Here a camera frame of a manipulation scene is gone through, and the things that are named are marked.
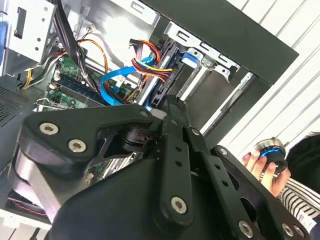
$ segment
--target bolt head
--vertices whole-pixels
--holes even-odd
[[[171,207],[178,213],[178,214],[185,214],[187,212],[187,205],[182,198],[178,196],[174,196],[171,198]]]
[[[45,135],[55,135],[59,132],[59,128],[57,125],[50,123],[50,122],[44,122],[39,126],[40,132],[42,132]]]
[[[85,142],[79,139],[69,141],[68,147],[74,153],[83,153],[87,149]]]
[[[222,153],[222,154],[225,155],[225,156],[228,155],[227,151],[224,150],[223,148],[220,148],[219,151],[220,151],[220,153]]]
[[[240,231],[249,239],[252,239],[254,236],[254,232],[252,231],[252,228],[246,221],[239,221],[238,223]]]
[[[149,114],[145,111],[140,111],[140,114],[146,118],[149,117]]]
[[[305,237],[305,233],[301,230],[300,227],[298,227],[297,225],[293,225],[294,229],[298,232],[298,234],[301,236],[301,237]]]
[[[282,223],[282,228],[288,236],[290,237],[294,236],[294,231],[292,231],[292,229],[286,223]]]
[[[197,129],[192,129],[192,132],[194,135],[197,135],[197,136],[200,135],[200,132]]]

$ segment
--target finger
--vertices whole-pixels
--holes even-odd
[[[274,178],[274,174],[276,172],[276,164],[271,162],[264,172],[264,176],[261,180],[262,185],[272,192],[272,180]]]
[[[241,158],[242,165],[246,167],[248,165],[250,157],[251,157],[251,153],[249,152],[243,158]]]
[[[286,170],[281,172],[279,176],[276,178],[276,181],[272,187],[272,193],[275,197],[278,196],[281,193],[281,191],[284,189],[290,176],[291,176],[291,172],[287,168]]]
[[[261,173],[264,170],[266,163],[267,163],[266,156],[260,157],[260,159],[256,161],[252,170],[252,174],[253,176],[255,176],[256,179],[260,180]]]
[[[256,162],[260,156],[259,151],[254,151],[253,154],[251,155],[248,164],[246,165],[246,169],[248,169],[250,172],[254,169],[254,166],[256,165]]]

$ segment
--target blue drive bracket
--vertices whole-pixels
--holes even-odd
[[[8,25],[5,22],[0,22],[0,65],[2,64],[5,52],[6,37]]]
[[[197,68],[199,65],[199,60],[187,52],[183,54],[181,61],[193,69]]]

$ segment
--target black metal bracket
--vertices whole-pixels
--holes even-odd
[[[57,221],[74,219],[74,215],[82,214],[79,208],[94,200],[90,214],[98,209],[97,219],[128,217],[141,220],[136,226],[145,229],[145,219],[152,216],[152,224],[147,221],[152,229],[148,228],[149,237],[161,232],[165,238],[190,239],[186,237],[190,231],[200,234],[203,229],[208,230],[204,223],[210,223],[213,229],[218,226],[215,232],[222,239],[228,240],[309,239],[298,220],[227,149],[216,146],[209,151],[200,132],[190,126],[188,110],[182,101],[169,95],[165,108],[168,114],[163,120],[135,104],[41,112],[24,120],[17,151],[36,162],[40,171],[49,170],[51,178],[59,183],[65,178],[73,181],[82,176],[89,164],[103,158],[132,151],[145,153],[143,159],[71,196],[58,210]],[[45,122],[56,125],[58,132],[44,134],[40,125]],[[72,139],[83,141],[85,151],[73,152],[68,145]],[[124,204],[118,204],[119,191],[130,199],[125,203],[125,211],[121,210]],[[109,207],[107,214],[100,213],[105,209],[103,199],[108,199],[117,211]],[[135,211],[141,201],[143,207]],[[297,233],[289,236],[284,224],[292,230],[299,227],[306,237]],[[54,222],[52,229],[57,231],[57,226],[64,228],[65,224]],[[103,232],[104,228],[98,226],[98,231]],[[203,239],[217,236],[211,230],[204,235]]]

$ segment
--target green circuit board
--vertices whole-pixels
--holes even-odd
[[[62,56],[59,59],[59,62],[57,63],[57,69],[59,69],[61,75],[72,78],[79,83],[81,83],[81,81],[83,80],[81,70],[74,63],[74,61],[68,56]],[[101,79],[103,77],[101,74],[99,74],[97,72],[94,72],[93,74],[98,79]],[[117,81],[110,79],[109,83],[110,83],[111,88],[114,88],[117,84]],[[133,90],[133,88],[126,85],[126,84],[122,84],[121,87],[119,88],[119,91],[122,92],[124,96],[127,96],[128,94],[130,94],[132,90]]]
[[[87,108],[87,105],[85,103],[82,103],[70,96],[65,95],[64,93],[60,91],[54,91],[50,90],[46,96],[50,102],[67,106],[72,109],[84,109]]]

